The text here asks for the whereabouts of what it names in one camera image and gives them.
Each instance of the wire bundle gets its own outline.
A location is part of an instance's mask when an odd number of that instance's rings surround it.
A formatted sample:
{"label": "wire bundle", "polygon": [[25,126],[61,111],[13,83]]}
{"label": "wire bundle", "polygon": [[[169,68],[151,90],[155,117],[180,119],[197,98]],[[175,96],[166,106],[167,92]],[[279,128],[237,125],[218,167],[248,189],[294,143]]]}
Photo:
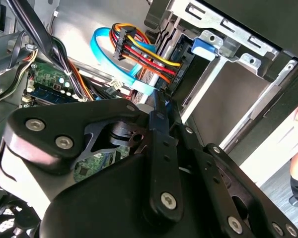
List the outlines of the wire bundle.
{"label": "wire bundle", "polygon": [[24,75],[24,73],[26,72],[26,70],[32,65],[32,63],[35,61],[36,57],[38,55],[38,50],[35,50],[32,52],[32,54],[30,55],[30,58],[27,60],[27,62],[21,64],[15,74],[15,78],[12,82],[12,84],[8,87],[7,90],[5,90],[3,93],[0,94],[0,101],[2,101],[3,99],[9,97],[10,95],[12,95],[16,89],[18,88],[22,77]]}
{"label": "wire bundle", "polygon": [[[114,48],[116,48],[117,46],[120,29],[125,26],[134,27],[134,25],[129,23],[116,23],[111,28],[111,31],[109,33],[109,38]],[[150,44],[150,41],[147,38],[147,36],[138,28],[137,28],[136,38],[140,42]],[[123,54],[122,54],[123,57],[139,63],[145,69],[150,70],[151,72],[160,76],[167,83],[171,82],[170,79],[172,79],[176,75],[177,67],[181,65],[179,63],[170,62],[166,59],[163,59],[160,56],[156,55],[155,53],[147,50],[146,48],[142,47],[130,35],[127,36],[127,42],[124,46],[125,47],[123,49]],[[165,65],[165,67],[154,63],[153,60]]]}
{"label": "wire bundle", "polygon": [[27,0],[7,0],[11,11],[39,50],[70,79],[76,95],[82,100],[95,98],[76,67],[70,62],[64,44],[51,36]]}

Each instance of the silver screw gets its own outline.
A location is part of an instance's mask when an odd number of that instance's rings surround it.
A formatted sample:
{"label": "silver screw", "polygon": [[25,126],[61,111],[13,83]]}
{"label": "silver screw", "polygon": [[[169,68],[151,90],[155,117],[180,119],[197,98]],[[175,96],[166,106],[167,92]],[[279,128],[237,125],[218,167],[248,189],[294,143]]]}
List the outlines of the silver screw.
{"label": "silver screw", "polygon": [[58,147],[64,150],[71,149],[73,147],[73,141],[66,136],[60,136],[55,140]]}
{"label": "silver screw", "polygon": [[164,206],[170,210],[174,210],[177,207],[177,202],[175,198],[168,192],[164,192],[161,195],[161,202]]}
{"label": "silver screw", "polygon": [[133,106],[130,106],[130,105],[127,105],[127,108],[130,110],[130,111],[134,111],[135,108]]}
{"label": "silver screw", "polygon": [[277,233],[278,233],[279,235],[281,235],[281,236],[284,235],[283,230],[282,230],[282,229],[280,228],[280,226],[278,226],[275,222],[273,222],[273,227],[274,227],[274,229],[277,231]]}
{"label": "silver screw", "polygon": [[221,152],[220,149],[219,149],[218,147],[216,147],[216,146],[213,147],[213,150],[214,150],[215,152],[217,152],[218,154]]}
{"label": "silver screw", "polygon": [[45,128],[44,123],[38,119],[30,119],[25,123],[25,126],[32,131],[42,131]]}
{"label": "silver screw", "polygon": [[191,128],[186,127],[185,129],[186,129],[186,131],[187,131],[188,133],[193,134],[193,130],[192,130]]}
{"label": "silver screw", "polygon": [[238,234],[242,234],[243,228],[240,222],[235,217],[228,218],[228,224]]}
{"label": "silver screw", "polygon": [[157,113],[157,117],[159,117],[160,119],[164,119],[164,116],[163,116],[163,114],[161,114],[161,113]]}
{"label": "silver screw", "polygon": [[291,225],[286,224],[286,229],[290,233],[290,235],[297,237],[297,232],[294,230],[294,228]]}

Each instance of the yellow wire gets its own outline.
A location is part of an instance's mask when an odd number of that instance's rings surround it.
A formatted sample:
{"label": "yellow wire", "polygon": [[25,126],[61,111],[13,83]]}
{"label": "yellow wire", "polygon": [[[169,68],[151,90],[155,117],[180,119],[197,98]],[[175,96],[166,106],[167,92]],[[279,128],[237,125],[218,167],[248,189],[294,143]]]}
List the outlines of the yellow wire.
{"label": "yellow wire", "polygon": [[151,44],[151,42],[150,42],[149,38],[146,36],[146,34],[142,30],[140,30],[137,26],[135,26],[135,25],[133,25],[131,23],[120,23],[120,24],[117,24],[115,26],[116,31],[120,31],[119,27],[123,27],[123,26],[133,26],[133,27],[135,27],[138,31],[140,31],[143,34],[143,36],[145,37],[145,39]]}
{"label": "yellow wire", "polygon": [[179,63],[174,63],[174,62],[170,62],[166,59],[161,58],[160,56],[156,55],[155,53],[151,52],[150,50],[147,50],[146,48],[142,47],[141,45],[139,45],[137,43],[137,41],[135,41],[130,35],[127,36],[129,40],[132,41],[132,43],[134,43],[134,45],[136,45],[137,47],[139,47],[140,49],[142,49],[144,52],[146,52],[147,54],[156,57],[157,59],[159,59],[160,61],[164,62],[167,65],[171,65],[171,66],[180,66],[181,64]]}

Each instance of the fan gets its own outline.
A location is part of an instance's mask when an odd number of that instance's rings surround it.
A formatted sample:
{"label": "fan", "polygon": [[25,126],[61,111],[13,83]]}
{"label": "fan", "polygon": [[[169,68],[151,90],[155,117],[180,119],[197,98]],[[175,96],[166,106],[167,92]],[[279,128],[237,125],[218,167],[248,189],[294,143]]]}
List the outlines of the fan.
{"label": "fan", "polygon": [[0,225],[8,221],[11,226],[0,233],[0,238],[33,238],[40,223],[34,209],[12,194],[0,199]]}

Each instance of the floor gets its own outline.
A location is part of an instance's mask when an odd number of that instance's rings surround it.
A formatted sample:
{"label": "floor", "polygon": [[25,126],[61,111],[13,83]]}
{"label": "floor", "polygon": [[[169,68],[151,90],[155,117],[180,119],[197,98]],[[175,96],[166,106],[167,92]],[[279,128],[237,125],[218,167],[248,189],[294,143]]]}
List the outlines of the floor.
{"label": "floor", "polygon": [[290,162],[264,183],[261,189],[298,228],[298,208],[288,202],[293,195],[290,187],[289,169]]}

